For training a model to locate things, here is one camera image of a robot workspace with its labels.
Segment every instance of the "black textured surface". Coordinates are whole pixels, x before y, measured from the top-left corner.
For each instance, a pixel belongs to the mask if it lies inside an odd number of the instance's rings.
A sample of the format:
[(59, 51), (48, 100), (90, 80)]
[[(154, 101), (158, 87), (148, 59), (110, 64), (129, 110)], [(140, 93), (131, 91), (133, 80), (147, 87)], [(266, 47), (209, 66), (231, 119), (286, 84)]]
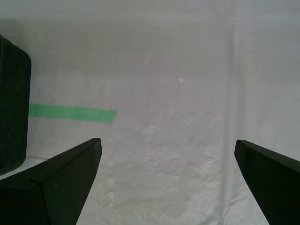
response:
[(0, 35), (0, 175), (26, 157), (31, 61)]
[(75, 225), (101, 159), (93, 138), (0, 181), (0, 224)]
[(300, 162), (244, 140), (234, 154), (269, 224), (300, 224)]

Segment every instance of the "white floor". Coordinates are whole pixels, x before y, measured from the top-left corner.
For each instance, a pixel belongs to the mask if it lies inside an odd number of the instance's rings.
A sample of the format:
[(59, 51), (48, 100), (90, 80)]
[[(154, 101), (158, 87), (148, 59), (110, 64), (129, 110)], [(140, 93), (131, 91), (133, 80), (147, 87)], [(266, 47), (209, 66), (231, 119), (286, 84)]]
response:
[(23, 170), (101, 137), (78, 225), (266, 225), (234, 159), (300, 160), (300, 1), (1, 0), (32, 59), (30, 102), (118, 110), (29, 118)]

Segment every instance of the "green tape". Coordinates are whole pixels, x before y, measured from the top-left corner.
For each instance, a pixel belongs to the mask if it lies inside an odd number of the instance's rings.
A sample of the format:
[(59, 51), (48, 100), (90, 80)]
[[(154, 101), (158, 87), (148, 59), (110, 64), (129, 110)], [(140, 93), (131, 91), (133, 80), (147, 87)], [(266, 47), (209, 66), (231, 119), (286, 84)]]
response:
[(69, 107), (59, 105), (29, 105), (29, 116), (34, 117), (112, 123), (116, 115), (116, 110)]

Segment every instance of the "white surface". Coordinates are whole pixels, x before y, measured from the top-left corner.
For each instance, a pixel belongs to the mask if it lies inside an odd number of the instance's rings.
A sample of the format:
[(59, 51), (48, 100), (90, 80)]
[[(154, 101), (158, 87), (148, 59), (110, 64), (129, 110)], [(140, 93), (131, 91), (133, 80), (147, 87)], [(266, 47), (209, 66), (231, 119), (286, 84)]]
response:
[(102, 139), (79, 225), (267, 224), (233, 151), (300, 159), (300, 1), (0, 5), (0, 33), (32, 59), (31, 103), (118, 110), (112, 125), (29, 119), (32, 157)]

